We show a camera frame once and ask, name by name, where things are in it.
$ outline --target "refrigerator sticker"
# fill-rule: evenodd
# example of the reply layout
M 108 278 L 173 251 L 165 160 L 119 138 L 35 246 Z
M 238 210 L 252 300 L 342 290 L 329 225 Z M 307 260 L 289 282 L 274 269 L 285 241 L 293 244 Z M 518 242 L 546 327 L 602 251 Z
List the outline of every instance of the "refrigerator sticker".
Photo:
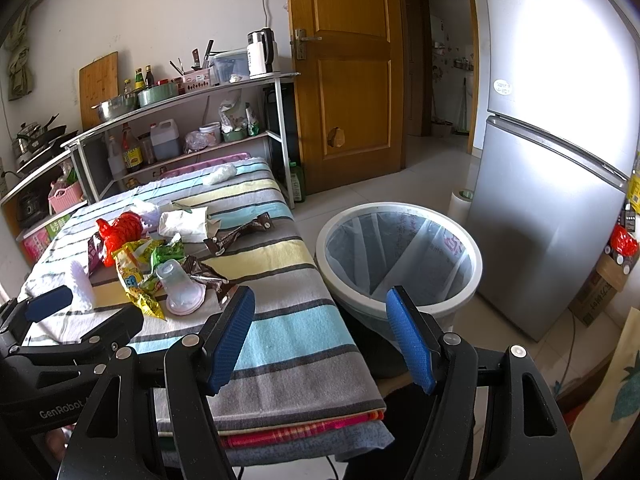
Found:
M 494 81 L 494 90 L 500 95 L 509 95 L 511 93 L 511 85 L 504 79 L 496 79 Z

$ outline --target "electric kettle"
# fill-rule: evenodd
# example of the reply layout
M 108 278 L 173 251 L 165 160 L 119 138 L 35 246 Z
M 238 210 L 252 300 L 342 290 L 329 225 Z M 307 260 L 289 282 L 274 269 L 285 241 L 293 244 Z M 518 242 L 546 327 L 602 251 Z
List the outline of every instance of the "electric kettle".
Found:
M 247 35 L 249 45 L 246 53 L 249 58 L 249 76 L 263 77 L 265 74 L 280 71 L 278 45 L 273 39 L 270 28 L 256 30 Z

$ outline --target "red plaid cloth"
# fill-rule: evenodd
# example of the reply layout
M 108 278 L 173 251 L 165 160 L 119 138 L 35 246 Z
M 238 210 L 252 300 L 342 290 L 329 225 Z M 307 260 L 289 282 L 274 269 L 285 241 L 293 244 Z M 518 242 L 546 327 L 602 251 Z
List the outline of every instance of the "red plaid cloth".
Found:
M 352 426 L 370 420 L 382 420 L 383 410 L 375 412 L 359 413 L 357 415 L 345 416 L 344 418 L 334 418 L 334 420 L 322 420 L 303 424 L 301 426 L 290 426 L 288 428 L 276 428 L 275 430 L 256 431 L 255 433 L 236 434 L 231 436 L 221 436 L 222 446 L 232 447 L 258 447 L 289 442 L 298 438 L 317 435 L 329 430 L 339 430 L 345 426 Z

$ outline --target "chocolate wrapper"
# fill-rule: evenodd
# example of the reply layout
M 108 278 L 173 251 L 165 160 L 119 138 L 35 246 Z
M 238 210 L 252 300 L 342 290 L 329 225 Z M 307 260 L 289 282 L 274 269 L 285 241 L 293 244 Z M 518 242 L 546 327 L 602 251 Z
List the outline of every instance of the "chocolate wrapper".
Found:
M 106 250 L 104 248 L 104 242 L 98 233 L 95 233 L 91 238 L 87 240 L 86 252 L 89 262 L 89 276 L 97 269 L 104 257 L 106 256 Z
M 164 313 L 153 294 L 161 283 L 150 271 L 150 259 L 153 251 L 164 244 L 164 240 L 142 238 L 135 242 L 127 242 L 113 253 L 118 278 L 124 287 L 129 301 L 138 307 L 143 314 L 164 319 Z
M 181 266 L 194 282 L 215 290 L 218 301 L 224 298 L 228 290 L 233 286 L 228 279 L 218 274 L 207 264 L 199 262 L 195 256 L 187 256 Z
M 237 229 L 234 229 L 230 233 L 221 237 L 214 236 L 213 238 L 207 238 L 206 240 L 204 240 L 204 243 L 211 254 L 213 254 L 214 256 L 222 256 L 222 254 L 225 253 L 229 246 L 236 240 L 238 240 L 239 237 L 249 233 L 267 231 L 272 227 L 273 222 L 271 222 L 269 213 L 262 213 L 250 222 L 247 222 Z

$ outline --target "blue gripper pad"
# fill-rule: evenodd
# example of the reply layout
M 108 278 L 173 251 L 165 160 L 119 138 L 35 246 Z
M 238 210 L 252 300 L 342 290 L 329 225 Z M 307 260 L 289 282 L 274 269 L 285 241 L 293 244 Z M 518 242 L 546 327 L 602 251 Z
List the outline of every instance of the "blue gripper pad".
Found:
M 229 382 L 236 361 L 249 332 L 255 313 L 255 294 L 249 287 L 243 287 L 236 294 L 242 294 L 236 308 L 220 337 L 218 346 L 213 351 L 213 370 L 209 377 L 209 389 L 218 393 L 220 388 Z
M 24 318 L 34 323 L 41 322 L 51 314 L 55 314 L 57 311 L 69 306 L 73 300 L 74 295 L 71 289 L 66 285 L 61 285 L 29 300 Z
M 429 395 L 436 386 L 431 373 L 431 352 L 399 294 L 391 289 L 386 294 L 386 318 L 414 383 Z

